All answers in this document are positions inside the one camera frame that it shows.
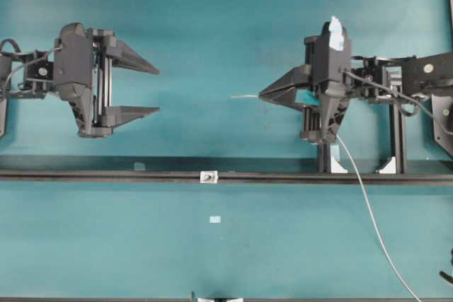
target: gripper jaw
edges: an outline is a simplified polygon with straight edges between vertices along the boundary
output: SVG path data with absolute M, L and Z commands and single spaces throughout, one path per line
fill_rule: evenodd
M 294 110 L 303 111 L 304 108 L 310 105 L 296 102 L 297 89 L 309 86 L 310 75 L 310 65 L 294 67 L 262 90 L 258 97 L 272 104 L 284 105 Z
M 113 67 L 159 73 L 113 31 L 85 30 L 82 24 L 72 23 L 62 28 L 56 46 L 62 49 L 55 53 L 53 90 L 71 105 L 80 137 L 108 137 L 114 128 L 159 110 L 111 106 Z

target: metal bracket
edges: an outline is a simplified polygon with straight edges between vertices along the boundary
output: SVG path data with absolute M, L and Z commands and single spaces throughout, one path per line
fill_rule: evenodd
M 432 114 L 437 121 L 451 131 L 453 124 L 453 98 L 437 97 L 433 95 L 431 96 L 431 106 Z M 453 157 L 452 136 L 445 134 L 445 132 L 435 122 L 432 124 L 434 126 L 434 140 L 450 155 L 450 157 Z
M 6 132 L 6 115 L 8 112 L 8 100 L 2 99 L 0 102 L 0 137 Z
M 377 173 L 395 174 L 396 173 L 396 157 L 391 157 L 382 168 L 376 170 Z
M 348 169 L 344 169 L 335 157 L 331 156 L 331 173 L 348 173 Z
M 216 170 L 200 172 L 200 183 L 202 184 L 217 184 L 218 180 L 219 173 Z

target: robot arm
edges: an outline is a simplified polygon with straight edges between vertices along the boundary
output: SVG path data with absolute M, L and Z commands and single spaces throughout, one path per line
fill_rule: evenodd
M 22 53 L 16 43 L 13 46 L 15 52 L 0 52 L 0 100 L 5 110 L 8 99 L 44 98 L 52 93 L 70 104 L 79 136 L 90 138 L 110 136 L 114 128 L 159 110 L 111 105 L 114 67 L 159 73 L 113 31 L 85 30 L 82 24 L 72 23 L 62 28 L 50 51 Z M 53 52 L 51 62 L 48 56 Z M 13 62 L 22 63 L 23 68 L 18 91 L 11 91 Z

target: small white label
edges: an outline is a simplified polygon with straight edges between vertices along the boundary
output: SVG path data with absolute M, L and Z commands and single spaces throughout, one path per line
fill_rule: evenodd
M 220 223 L 222 218 L 220 216 L 210 216 L 210 223 Z

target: wire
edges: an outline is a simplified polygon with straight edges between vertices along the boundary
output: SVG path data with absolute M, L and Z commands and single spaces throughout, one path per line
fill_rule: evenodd
M 14 51 L 16 51 L 16 53 L 19 53 L 21 51 L 21 48 L 19 47 L 19 44 L 13 40 L 13 39 L 4 39 L 0 42 L 0 51 L 2 51 L 3 47 L 5 46 L 6 43 L 9 43 L 11 44 L 11 46 L 13 47 Z
M 401 93 L 397 90 L 394 90 L 392 88 L 387 88 L 386 86 L 383 86 L 381 84 L 378 84 L 378 83 L 375 83 L 373 81 L 369 81 L 368 79 L 364 79 L 362 77 L 359 77 L 355 74 L 353 74 L 352 72 L 349 72 L 348 70 L 343 70 L 343 73 L 348 75 L 349 77 L 353 78 L 353 79 L 356 79 L 358 81 L 361 81 L 363 83 L 366 83 L 366 84 L 369 84 L 369 85 L 373 85 L 375 88 L 380 88 L 388 93 L 390 93 L 391 95 L 393 95 L 394 97 L 400 97 L 400 98 L 403 98 L 403 99 L 406 99 L 408 102 L 418 106 L 426 115 L 428 115 L 437 125 L 439 125 L 440 129 L 442 129 L 442 131 L 445 133 L 445 134 L 449 134 L 449 135 L 453 135 L 453 131 L 449 131 L 433 114 L 431 111 L 429 111 L 427 108 L 425 108 L 425 106 L 420 103 L 418 100 L 416 99 L 413 99 L 411 97 L 409 97 L 408 95 L 405 95 L 404 93 Z
M 232 95 L 230 98 L 258 98 L 258 95 Z
M 422 302 L 418 298 L 418 296 L 413 292 L 413 290 L 410 288 L 410 286 L 406 283 L 404 278 L 401 276 L 401 274 L 399 273 L 399 271 L 395 267 L 395 264 L 394 264 L 393 260 L 391 259 L 390 255 L 389 255 L 389 252 L 387 251 L 387 248 L 386 248 L 386 246 L 384 244 L 384 240 L 382 239 L 381 232 L 379 231 L 379 228 L 377 226 L 377 222 L 376 222 L 376 219 L 374 217 L 373 209 L 371 208 L 371 204 L 369 203 L 368 193 L 367 193 L 367 190 L 365 189 L 365 186 L 363 185 L 362 177 L 360 176 L 359 170 L 357 169 L 357 166 L 355 165 L 354 159 L 352 158 L 351 153 L 349 152 L 349 149 L 347 148 L 346 144 L 343 142 L 343 140 L 338 135 L 337 135 L 337 139 L 340 142 L 341 146 L 345 149 L 346 154 L 348 155 L 348 157 L 349 157 L 349 159 L 350 159 L 350 161 L 352 163 L 352 166 L 354 168 L 355 174 L 357 175 L 357 178 L 358 178 L 359 183 L 360 183 L 360 187 L 362 188 L 363 197 L 365 198 L 365 203 L 366 203 L 367 208 L 368 208 L 369 216 L 371 217 L 371 220 L 373 222 L 374 231 L 376 231 L 377 238 L 379 239 L 379 244 L 381 245 L 382 251 L 384 251 L 385 257 L 389 261 L 390 266 L 393 269 L 395 275 L 398 277 L 398 279 L 404 285 L 404 287 L 407 289 L 407 291 L 414 297 L 414 299 L 417 302 Z
M 9 73 L 9 75 L 6 77 L 4 86 L 1 87 L 1 96 L 2 96 L 3 98 L 6 98 L 6 88 L 7 88 L 7 86 L 8 86 L 8 83 L 9 83 L 9 81 L 11 80 L 12 76 L 13 76 L 17 71 L 19 71 L 20 69 L 23 69 L 24 67 L 33 65 L 33 64 L 35 64 L 35 63 L 38 63 L 38 62 L 41 62 L 42 60 L 47 59 L 53 52 L 59 51 L 59 50 L 61 50 L 62 48 L 63 48 L 62 45 L 60 45 L 60 46 L 58 46 L 58 47 L 54 47 L 53 49 L 50 49 L 50 50 L 46 51 L 46 52 L 44 53 L 44 55 L 42 55 L 41 57 L 36 58 L 36 59 L 33 59 L 33 60 L 30 60 L 29 62 L 23 63 L 22 65 L 19 65 L 19 66 L 15 67 L 14 69 L 12 69 L 11 72 Z

